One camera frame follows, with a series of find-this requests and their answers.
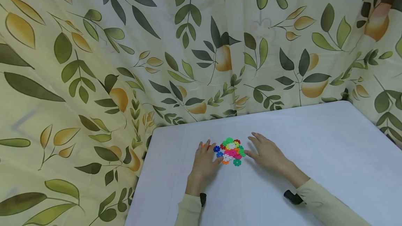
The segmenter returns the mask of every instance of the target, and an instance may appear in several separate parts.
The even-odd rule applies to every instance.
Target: floral curtain
[[[124,225],[156,126],[344,99],[402,147],[401,12],[0,0],[0,223]]]

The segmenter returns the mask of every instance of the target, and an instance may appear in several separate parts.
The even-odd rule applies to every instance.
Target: finger
[[[221,156],[219,158],[216,158],[216,160],[214,160],[213,164],[215,166],[219,165],[222,161],[224,160],[224,158]]]
[[[246,154],[248,157],[253,158],[255,161],[257,161],[260,157],[258,154],[251,152],[250,150],[244,150],[244,154]]]
[[[198,145],[198,149],[197,149],[197,151],[195,152],[195,155],[201,154],[201,150],[202,150],[202,142],[200,142],[200,144]]]
[[[258,150],[258,148],[260,147],[261,142],[257,138],[254,138],[252,136],[249,136],[248,139],[251,140],[251,142],[254,144],[254,146]]]
[[[205,153],[208,150],[209,143],[211,142],[210,139],[208,139],[207,143],[202,147],[201,153]]]
[[[266,139],[264,136],[262,136],[262,134],[254,133],[254,132],[252,132],[251,134],[254,135],[254,137],[257,138],[257,140],[259,142],[264,142],[264,139]]]

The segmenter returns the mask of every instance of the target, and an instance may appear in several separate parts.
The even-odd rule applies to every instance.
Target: beige sleeve
[[[178,204],[178,215],[175,226],[198,226],[200,213],[200,197],[184,194],[183,200]]]
[[[326,226],[370,226],[357,213],[313,179],[297,189],[310,211]]]

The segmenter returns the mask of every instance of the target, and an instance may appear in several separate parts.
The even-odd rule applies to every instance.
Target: white table
[[[173,226],[200,141],[274,141],[307,175],[373,226],[402,225],[402,152],[349,102],[338,101],[157,128],[125,226]],[[204,190],[200,226],[322,225],[283,197],[287,181],[244,157],[221,165]]]

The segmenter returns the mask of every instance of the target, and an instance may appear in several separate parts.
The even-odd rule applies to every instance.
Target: curtain fold
[[[0,222],[124,225],[157,126],[343,99],[402,148],[401,12],[402,0],[0,0]]]

